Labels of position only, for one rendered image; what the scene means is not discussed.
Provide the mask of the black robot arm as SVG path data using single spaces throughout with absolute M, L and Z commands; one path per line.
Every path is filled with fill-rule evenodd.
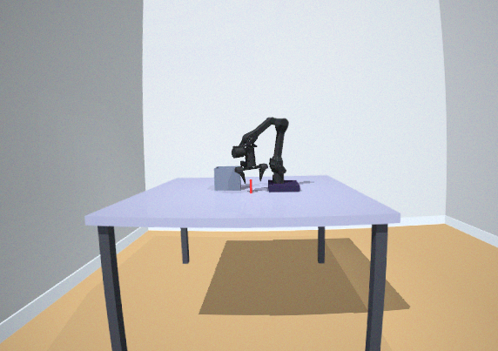
M 243 135 L 242 140 L 238 146 L 232 147 L 232 157 L 241 158 L 254 156 L 254 147 L 257 147 L 254 142 L 258 139 L 258 136 L 266 130 L 270 125 L 275 125 L 276 129 L 276 141 L 274 147 L 273 157 L 270 158 L 269 166 L 273 172 L 273 183 L 275 184 L 285 184 L 284 183 L 284 173 L 286 173 L 286 168 L 283 166 L 282 150 L 285 132 L 289 126 L 289 121 L 287 118 L 274 118 L 269 117 L 264 122 L 262 122 L 253 131 Z

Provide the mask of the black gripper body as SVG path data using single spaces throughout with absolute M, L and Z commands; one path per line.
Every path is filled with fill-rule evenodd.
M 246 160 L 246 167 L 235 167 L 234 170 L 236 173 L 242 173 L 243 171 L 246 171 L 246 170 L 252 170 L 252 169 L 260 169 L 260 170 L 265 170 L 265 169 L 268 169 L 268 164 L 259 164 L 259 165 L 256 165 L 256 161 L 255 161 L 255 155 L 254 156 L 249 156 L 249 157 L 245 157 L 245 160 Z

